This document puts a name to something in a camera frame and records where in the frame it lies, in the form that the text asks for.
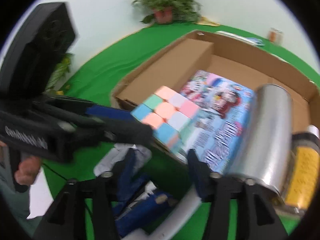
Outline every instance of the yellow label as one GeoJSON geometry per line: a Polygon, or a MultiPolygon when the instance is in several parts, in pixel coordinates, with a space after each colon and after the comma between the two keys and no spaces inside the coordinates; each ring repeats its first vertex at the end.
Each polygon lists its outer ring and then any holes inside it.
{"type": "Polygon", "coordinates": [[[313,197],[319,172],[319,154],[309,147],[297,147],[296,162],[285,204],[307,209],[313,197]]]}

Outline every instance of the potted plant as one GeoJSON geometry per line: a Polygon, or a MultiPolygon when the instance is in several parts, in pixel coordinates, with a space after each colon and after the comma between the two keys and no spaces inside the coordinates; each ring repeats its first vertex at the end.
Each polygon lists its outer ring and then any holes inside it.
{"type": "Polygon", "coordinates": [[[200,17],[200,4],[194,0],[134,0],[132,4],[137,2],[153,10],[143,23],[150,23],[155,18],[159,24],[170,24],[173,15],[177,20],[190,22],[197,22],[200,17]]]}

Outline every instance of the printed toy box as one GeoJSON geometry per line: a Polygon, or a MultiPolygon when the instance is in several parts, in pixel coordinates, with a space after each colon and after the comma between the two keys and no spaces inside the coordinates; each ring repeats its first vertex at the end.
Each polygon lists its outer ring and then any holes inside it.
{"type": "Polygon", "coordinates": [[[237,152],[247,126],[254,92],[221,76],[199,70],[180,92],[200,107],[189,136],[174,154],[186,162],[190,148],[212,171],[223,173],[237,152]]]}

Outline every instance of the terracotta pot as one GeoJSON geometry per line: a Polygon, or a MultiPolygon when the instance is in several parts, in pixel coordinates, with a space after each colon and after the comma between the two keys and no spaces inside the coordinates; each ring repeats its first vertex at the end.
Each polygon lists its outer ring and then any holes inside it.
{"type": "Polygon", "coordinates": [[[172,7],[166,7],[162,11],[153,10],[157,23],[170,24],[172,23],[172,7]]]}

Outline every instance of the white wall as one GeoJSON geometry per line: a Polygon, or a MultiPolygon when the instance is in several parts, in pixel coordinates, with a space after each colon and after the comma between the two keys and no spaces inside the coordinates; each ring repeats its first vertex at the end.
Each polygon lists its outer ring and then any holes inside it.
{"type": "MultiPolygon", "coordinates": [[[[145,25],[143,12],[131,6],[132,0],[37,0],[16,25],[1,51],[0,65],[15,33],[39,3],[67,1],[78,39],[70,52],[75,54],[71,74],[101,50],[145,25]]],[[[280,0],[197,0],[203,16],[224,25],[266,37],[271,27],[284,33],[282,46],[320,73],[313,46],[297,19],[280,0]]]]}
{"type": "Polygon", "coordinates": [[[8,38],[0,54],[0,66],[16,32],[34,7],[39,3],[55,1],[68,2],[68,11],[78,33],[78,39],[70,50],[75,54],[71,74],[110,44],[145,27],[140,23],[144,14],[132,7],[133,0],[37,0],[8,38]]]}
{"type": "Polygon", "coordinates": [[[267,37],[271,27],[284,33],[282,46],[320,73],[320,63],[304,29],[280,0],[197,0],[201,14],[223,25],[267,37]]]}

